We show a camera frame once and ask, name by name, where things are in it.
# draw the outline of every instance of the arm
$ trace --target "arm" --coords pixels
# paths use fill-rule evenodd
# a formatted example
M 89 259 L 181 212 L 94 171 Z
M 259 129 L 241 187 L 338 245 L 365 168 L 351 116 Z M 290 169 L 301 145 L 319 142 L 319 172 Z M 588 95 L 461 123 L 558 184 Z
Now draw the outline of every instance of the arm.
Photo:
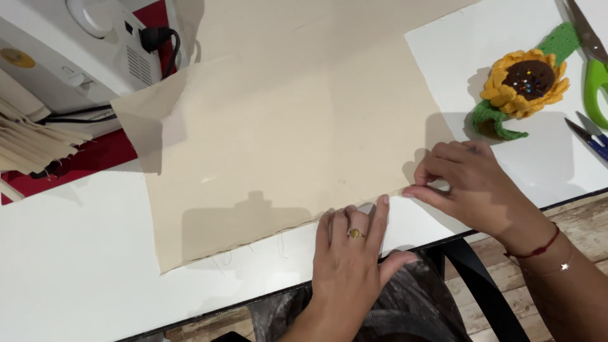
M 280 342 L 352 341 L 389 279 L 416 254 L 398 252 L 378 265 L 389 196 L 378 198 L 371 220 L 355 206 L 319 221 L 313 259 L 313 297 Z M 349 237 L 357 229 L 362 236 Z
M 427 184 L 438 177 L 450 185 L 439 192 Z M 483 142 L 437 144 L 403 190 L 495 237 L 514 255 L 545 246 L 556 232 L 540 210 L 500 168 Z M 560 233 L 547 251 L 519 259 L 534 303 L 557 342 L 605 341 L 608 336 L 608 277 Z M 561 271 L 562 264 L 568 264 Z

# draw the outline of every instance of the plug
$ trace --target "plug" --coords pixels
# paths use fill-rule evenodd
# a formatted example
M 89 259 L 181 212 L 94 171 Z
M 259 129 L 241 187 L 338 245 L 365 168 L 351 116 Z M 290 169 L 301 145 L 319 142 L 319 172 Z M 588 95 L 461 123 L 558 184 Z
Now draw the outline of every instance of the plug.
M 164 27 L 146 27 L 145 29 L 139 30 L 139 39 L 141 40 L 142 47 L 148 53 L 158 50 L 166 41 L 171 39 L 171 33 L 173 30 L 167 26 Z

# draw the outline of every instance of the green-handled scissors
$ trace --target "green-handled scissors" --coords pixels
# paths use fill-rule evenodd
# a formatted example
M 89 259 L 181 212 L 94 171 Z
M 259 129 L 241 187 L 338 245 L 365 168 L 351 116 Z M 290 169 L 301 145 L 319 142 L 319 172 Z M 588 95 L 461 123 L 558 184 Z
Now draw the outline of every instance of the green-handled scissors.
M 589 63 L 587 64 L 587 76 L 585 78 L 584 101 L 585 110 L 589 118 L 601 128 L 608 130 L 608 120 L 602 114 L 598 105 L 598 91 L 600 87 L 608 92 L 608 54 L 606 49 L 595 34 L 591 25 L 582 14 L 575 0 L 567 0 L 568 7 L 574 19 L 574 26 L 581 46 Z

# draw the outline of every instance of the hand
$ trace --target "hand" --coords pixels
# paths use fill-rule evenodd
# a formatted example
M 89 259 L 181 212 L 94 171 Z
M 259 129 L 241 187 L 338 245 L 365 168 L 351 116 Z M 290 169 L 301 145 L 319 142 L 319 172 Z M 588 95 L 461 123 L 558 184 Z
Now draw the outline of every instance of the hand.
M 450 184 L 449 192 L 427 186 L 438 177 Z M 548 220 L 500 168 L 485 142 L 435 145 L 414 172 L 414 179 L 416 186 L 405 188 L 403 195 L 413 196 L 477 231 L 499 238 L 510 228 L 547 226 Z
M 370 224 L 355 206 L 327 212 L 317 228 L 313 260 L 313 297 L 282 341 L 352 341 L 389 279 L 405 263 L 418 260 L 397 252 L 378 265 L 389 215 L 382 195 Z M 347 235 L 357 229 L 363 236 Z

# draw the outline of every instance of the red string bracelet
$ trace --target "red string bracelet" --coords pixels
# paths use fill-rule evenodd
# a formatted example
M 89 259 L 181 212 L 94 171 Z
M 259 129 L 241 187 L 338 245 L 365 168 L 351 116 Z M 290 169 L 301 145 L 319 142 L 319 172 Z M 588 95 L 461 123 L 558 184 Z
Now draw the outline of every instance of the red string bracelet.
M 546 244 L 545 246 L 536 248 L 532 253 L 530 253 L 526 256 L 515 255 L 515 254 L 509 252 L 509 250 L 506 250 L 506 253 L 504 255 L 509 258 L 514 256 L 518 259 L 526 259 L 526 258 L 533 257 L 533 256 L 539 256 L 542 253 L 546 252 L 547 248 L 549 248 L 549 246 L 551 246 L 553 244 L 553 242 L 555 242 L 555 240 L 558 238 L 558 235 L 559 235 L 559 227 L 557 226 L 557 224 L 555 222 L 552 222 L 552 224 L 555 225 L 555 235 L 551 238 L 551 240 L 549 240 L 549 243 Z

